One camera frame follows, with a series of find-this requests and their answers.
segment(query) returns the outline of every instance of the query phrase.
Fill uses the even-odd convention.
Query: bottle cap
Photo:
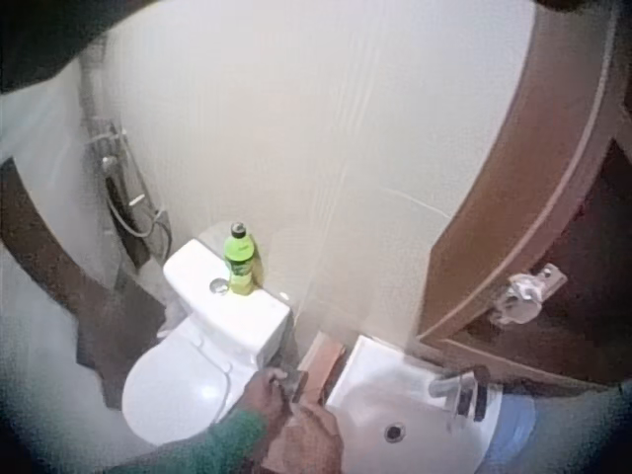
[[[230,226],[230,234],[236,239],[246,237],[246,226],[242,222],[233,222]]]

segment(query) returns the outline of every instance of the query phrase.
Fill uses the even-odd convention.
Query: hand
[[[250,379],[237,402],[238,408],[261,415],[266,420],[269,433],[283,420],[284,401],[278,381],[286,377],[287,374],[278,368],[260,370]]]
[[[343,440],[336,417],[320,405],[292,405],[285,427],[283,464],[289,474],[340,474]]]

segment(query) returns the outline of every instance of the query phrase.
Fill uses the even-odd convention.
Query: door latch
[[[494,302],[490,321],[497,326],[528,323],[540,314],[542,303],[567,280],[566,275],[552,264],[546,264],[537,275],[510,276],[509,286]]]

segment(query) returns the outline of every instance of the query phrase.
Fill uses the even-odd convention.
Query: toilet tank
[[[242,363],[261,368],[280,346],[289,306],[262,289],[247,296],[228,291],[213,293],[210,283],[228,279],[222,259],[191,240],[165,264],[165,278],[191,309],[192,319],[225,353]]]

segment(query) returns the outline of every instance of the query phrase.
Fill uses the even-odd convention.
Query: green bottle
[[[237,294],[250,294],[254,289],[253,260],[255,243],[246,226],[235,222],[230,226],[230,237],[224,242],[224,258],[230,269],[230,289]]]

